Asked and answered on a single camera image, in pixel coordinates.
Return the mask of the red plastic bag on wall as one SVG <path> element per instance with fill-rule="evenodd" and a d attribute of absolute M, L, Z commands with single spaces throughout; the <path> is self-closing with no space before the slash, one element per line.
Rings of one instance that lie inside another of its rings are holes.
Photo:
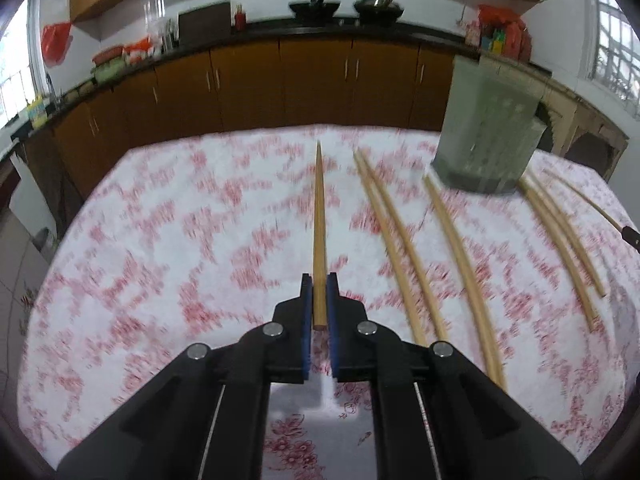
<path fill-rule="evenodd" d="M 64 61 L 72 41 L 71 28 L 71 22 L 59 22 L 43 27 L 40 48 L 45 66 L 57 66 Z"/>

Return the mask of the wooden chopstick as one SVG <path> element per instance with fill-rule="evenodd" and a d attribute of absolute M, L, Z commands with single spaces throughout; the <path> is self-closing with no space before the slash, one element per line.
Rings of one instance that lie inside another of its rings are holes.
<path fill-rule="evenodd" d="M 565 178 L 559 176 L 558 174 L 556 174 L 555 172 L 549 170 L 549 169 L 544 169 L 542 170 L 545 174 L 548 174 L 549 177 L 552 177 L 553 179 L 559 181 L 562 183 L 562 185 L 566 186 L 567 188 L 569 188 L 571 191 L 573 191 L 574 193 L 576 193 L 584 202 L 586 202 L 591 208 L 593 208 L 595 211 L 597 211 L 598 214 L 600 214 L 603 218 L 605 218 L 605 220 L 614 228 L 616 229 L 616 231 L 620 232 L 620 235 L 622 235 L 623 232 L 623 226 L 621 226 L 610 214 L 608 214 L 601 206 L 599 206 L 598 204 L 596 204 L 591 198 L 589 198 L 584 192 L 582 192 L 581 190 L 578 190 L 578 188 L 576 188 L 576 186 L 574 184 L 571 184 L 569 180 L 566 180 Z"/>
<path fill-rule="evenodd" d="M 380 181 L 383 183 L 384 188 L 386 189 L 386 186 L 384 184 L 384 182 L 381 180 L 381 178 L 378 176 L 378 178 L 380 179 Z M 407 255 L 409 262 L 412 265 L 413 268 L 413 273 L 416 276 L 416 280 L 419 283 L 420 286 L 420 291 L 421 291 L 421 295 L 423 298 L 423 302 L 427 307 L 428 313 L 430 314 L 431 317 L 431 321 L 434 325 L 434 330 L 435 330 L 435 335 L 437 336 L 438 339 L 442 339 L 442 340 L 448 340 L 448 332 L 447 332 L 447 327 L 445 325 L 444 320 L 442 319 L 442 315 L 440 314 L 439 311 L 439 306 L 437 304 L 437 300 L 436 297 L 434 296 L 432 290 L 431 290 L 431 286 L 430 284 L 428 284 L 428 279 L 426 276 L 426 271 L 424 270 L 424 266 L 421 262 L 420 257 L 418 256 L 418 254 L 416 253 L 416 248 L 414 248 L 413 242 L 411 240 L 411 237 L 404 225 L 404 222 L 402 222 L 400 215 L 398 214 L 399 217 L 399 221 L 400 221 L 400 234 L 398 234 L 401 243 L 402 243 L 402 247 L 404 248 L 405 254 Z"/>
<path fill-rule="evenodd" d="M 594 310 L 592 301 L 586 289 L 586 285 L 579 274 L 576 264 L 573 261 L 570 251 L 566 247 L 564 240 L 562 239 L 561 229 L 559 222 L 552 216 L 552 212 L 548 206 L 544 204 L 541 196 L 535 191 L 535 189 L 524 179 L 518 179 L 518 188 L 522 191 L 524 197 L 529 202 L 529 205 L 535 211 L 540 223 L 544 226 L 548 237 L 552 241 L 556 251 L 558 252 L 563 266 L 570 276 L 570 280 L 573 283 L 576 295 L 582 305 L 582 313 L 585 315 L 586 323 L 590 333 L 593 333 L 596 329 L 596 310 Z"/>
<path fill-rule="evenodd" d="M 326 207 L 324 206 L 321 144 L 316 146 L 314 166 L 314 328 L 326 327 Z"/>
<path fill-rule="evenodd" d="M 585 267 L 587 273 L 591 278 L 591 281 L 593 282 L 594 287 L 596 288 L 597 293 L 601 298 L 605 297 L 606 291 L 602 281 L 600 280 L 600 276 L 596 270 L 596 267 L 593 265 L 590 255 L 588 255 L 584 244 L 582 244 L 577 233 L 570 225 L 566 214 L 564 214 L 564 211 L 562 211 L 561 207 L 556 203 L 551 194 L 542 186 L 542 183 L 535 176 L 532 170 L 527 170 L 525 174 L 527 177 L 529 177 L 530 180 L 534 182 L 534 185 L 536 185 L 537 190 L 541 194 L 542 201 L 548 207 L 553 219 L 556 221 L 561 231 L 570 242 L 570 246 L 572 246 L 572 248 L 574 249 L 574 253 L 578 257 L 582 265 Z"/>
<path fill-rule="evenodd" d="M 395 210 L 383 183 L 366 161 L 362 151 L 354 151 L 354 162 L 356 164 L 364 192 L 366 192 L 368 196 L 375 219 L 380 226 L 380 232 L 383 237 L 385 249 L 399 287 L 402 302 L 405 306 L 413 340 L 416 344 L 426 347 L 427 340 L 420 320 L 418 306 L 416 305 L 416 300 L 414 300 L 408 275 L 402 266 L 397 244 L 392 235 L 392 229 L 390 228 L 390 226 L 393 226 L 397 233 L 400 234 L 400 221 L 397 211 Z"/>
<path fill-rule="evenodd" d="M 499 356 L 497 338 L 490 322 L 488 307 L 482 296 L 480 285 L 477 283 L 475 271 L 471 266 L 469 256 L 463 246 L 462 238 L 454 226 L 454 222 L 439 195 L 436 185 L 434 185 L 428 174 L 423 177 L 423 182 L 428 195 L 431 197 L 436 216 L 442 225 L 442 230 L 445 233 L 448 245 L 454 255 L 454 261 L 457 263 L 462 277 L 466 296 L 468 296 L 474 318 L 478 341 L 483 351 L 486 374 L 503 391 L 506 391 L 506 376 L 504 376 L 503 366 Z"/>

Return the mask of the floral pink white tablecloth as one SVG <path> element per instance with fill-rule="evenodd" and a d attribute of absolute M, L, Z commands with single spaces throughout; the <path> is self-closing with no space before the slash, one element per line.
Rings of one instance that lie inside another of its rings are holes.
<path fill-rule="evenodd" d="M 321 144 L 326 251 L 341 292 L 410 339 L 404 303 L 352 159 L 370 164 L 408 230 L 451 342 L 482 362 L 472 312 L 423 177 L 438 137 L 308 127 L 212 134 L 129 152 L 90 195 L 32 309 L 17 417 L 51 465 L 186 346 L 221 347 L 295 297 L 312 267 Z M 639 256 L 569 180 L 619 222 L 593 170 L 538 152 L 529 164 L 570 219 L 606 296 L 590 333 L 570 276 L 521 195 L 441 190 L 476 273 L 511 396 L 578 460 L 612 427 L 639 373 Z"/>

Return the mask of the black wok left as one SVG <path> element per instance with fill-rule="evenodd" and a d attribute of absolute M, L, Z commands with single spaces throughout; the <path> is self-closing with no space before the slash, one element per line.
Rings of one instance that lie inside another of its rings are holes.
<path fill-rule="evenodd" d="M 304 0 L 288 4 L 297 21 L 311 24 L 331 21 L 340 6 L 340 0 Z"/>

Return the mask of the red bottles and bags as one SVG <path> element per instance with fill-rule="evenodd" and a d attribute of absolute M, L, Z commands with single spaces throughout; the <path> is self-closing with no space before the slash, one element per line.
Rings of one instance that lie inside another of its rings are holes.
<path fill-rule="evenodd" d="M 465 43 L 522 63 L 532 55 L 532 37 L 521 17 L 489 4 L 480 4 L 477 18 L 465 24 Z"/>

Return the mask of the brown lower kitchen cabinets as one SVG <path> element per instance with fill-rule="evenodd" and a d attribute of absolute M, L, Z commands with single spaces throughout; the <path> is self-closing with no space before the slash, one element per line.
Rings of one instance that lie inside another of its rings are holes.
<path fill-rule="evenodd" d="M 140 146 L 203 134 L 328 124 L 438 131 L 454 57 L 443 41 L 279 38 L 137 70 L 90 92 L 17 155 L 48 204 L 63 185 L 87 197 Z"/>

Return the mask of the window with grille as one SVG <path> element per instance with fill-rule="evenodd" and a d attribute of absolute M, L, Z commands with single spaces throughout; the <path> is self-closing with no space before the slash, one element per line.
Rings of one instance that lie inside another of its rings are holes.
<path fill-rule="evenodd" d="M 639 37 L 617 0 L 590 0 L 594 19 L 589 79 L 639 120 Z"/>

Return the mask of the bowls on counter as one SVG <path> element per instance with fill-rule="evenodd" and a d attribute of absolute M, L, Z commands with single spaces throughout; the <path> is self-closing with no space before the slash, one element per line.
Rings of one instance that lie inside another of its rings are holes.
<path fill-rule="evenodd" d="M 102 84 L 116 77 L 120 72 L 134 66 L 147 58 L 152 58 L 157 50 L 162 50 L 162 44 L 146 36 L 133 44 L 119 44 L 110 47 L 92 58 L 92 78 Z"/>

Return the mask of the left window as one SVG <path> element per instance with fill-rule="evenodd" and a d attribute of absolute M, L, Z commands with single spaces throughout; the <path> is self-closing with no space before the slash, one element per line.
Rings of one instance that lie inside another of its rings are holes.
<path fill-rule="evenodd" d="M 5 127 L 34 99 L 39 90 L 36 39 L 39 0 L 24 0 L 2 29 L 1 125 Z"/>

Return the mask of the old white side table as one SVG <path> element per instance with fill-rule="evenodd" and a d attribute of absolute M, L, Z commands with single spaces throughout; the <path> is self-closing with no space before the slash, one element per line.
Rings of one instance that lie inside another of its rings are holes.
<path fill-rule="evenodd" d="M 535 67 L 493 54 L 482 54 L 480 64 L 540 97 L 549 117 L 545 120 L 552 132 L 552 154 L 591 167 L 606 182 L 611 179 L 629 136 L 608 116 Z"/>

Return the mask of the dark cutting board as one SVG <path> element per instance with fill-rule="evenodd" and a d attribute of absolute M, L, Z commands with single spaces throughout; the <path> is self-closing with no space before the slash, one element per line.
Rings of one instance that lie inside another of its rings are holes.
<path fill-rule="evenodd" d="M 229 0 L 200 6 L 178 15 L 180 47 L 196 47 L 230 36 L 231 3 Z"/>

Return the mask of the red bottle on counter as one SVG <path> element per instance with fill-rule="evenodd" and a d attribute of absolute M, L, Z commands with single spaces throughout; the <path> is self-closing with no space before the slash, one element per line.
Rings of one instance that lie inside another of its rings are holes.
<path fill-rule="evenodd" d="M 235 7 L 234 28 L 237 32 L 242 32 L 244 29 L 246 29 L 246 13 L 243 9 L 242 4 L 238 4 Z"/>

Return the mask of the green perforated utensil holder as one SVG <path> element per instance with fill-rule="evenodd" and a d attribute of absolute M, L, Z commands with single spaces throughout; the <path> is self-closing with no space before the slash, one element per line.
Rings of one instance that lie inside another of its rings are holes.
<path fill-rule="evenodd" d="M 536 117 L 540 89 L 457 56 L 432 166 L 448 188 L 506 194 L 532 158 L 546 125 Z"/>

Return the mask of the black wok with lid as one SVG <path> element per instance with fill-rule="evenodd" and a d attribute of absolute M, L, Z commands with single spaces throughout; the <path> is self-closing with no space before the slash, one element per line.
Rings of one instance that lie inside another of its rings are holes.
<path fill-rule="evenodd" d="M 354 9 L 360 21 L 367 24 L 393 24 L 404 14 L 395 0 L 356 0 Z"/>

